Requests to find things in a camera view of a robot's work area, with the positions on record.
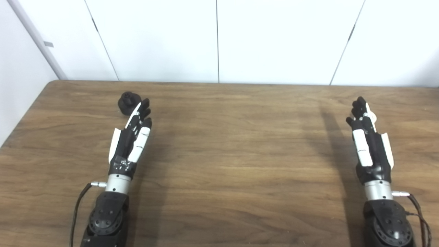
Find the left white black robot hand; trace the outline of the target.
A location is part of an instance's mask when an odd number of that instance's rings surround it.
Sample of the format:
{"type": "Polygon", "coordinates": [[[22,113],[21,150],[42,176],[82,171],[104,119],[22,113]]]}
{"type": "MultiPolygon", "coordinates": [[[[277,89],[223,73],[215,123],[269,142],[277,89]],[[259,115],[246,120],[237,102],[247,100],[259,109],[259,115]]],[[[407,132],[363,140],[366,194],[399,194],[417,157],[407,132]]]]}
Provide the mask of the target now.
{"type": "Polygon", "coordinates": [[[133,179],[136,172],[152,130],[150,100],[145,98],[137,103],[135,106],[134,102],[126,104],[121,98],[118,100],[121,113],[129,116],[129,119],[124,129],[114,130],[109,153],[109,175],[123,175],[133,179]]]}

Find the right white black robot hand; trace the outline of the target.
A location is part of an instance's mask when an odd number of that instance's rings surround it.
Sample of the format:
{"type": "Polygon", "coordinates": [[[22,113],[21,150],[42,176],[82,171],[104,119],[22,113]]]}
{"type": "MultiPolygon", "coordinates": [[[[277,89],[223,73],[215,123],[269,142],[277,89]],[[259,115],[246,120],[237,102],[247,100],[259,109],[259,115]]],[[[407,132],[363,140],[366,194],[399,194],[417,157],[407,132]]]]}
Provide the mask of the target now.
{"type": "Polygon", "coordinates": [[[376,120],[363,97],[352,103],[351,116],[346,118],[358,157],[356,175],[364,186],[372,181],[392,182],[394,158],[389,137],[387,133],[378,133],[376,120]]]}

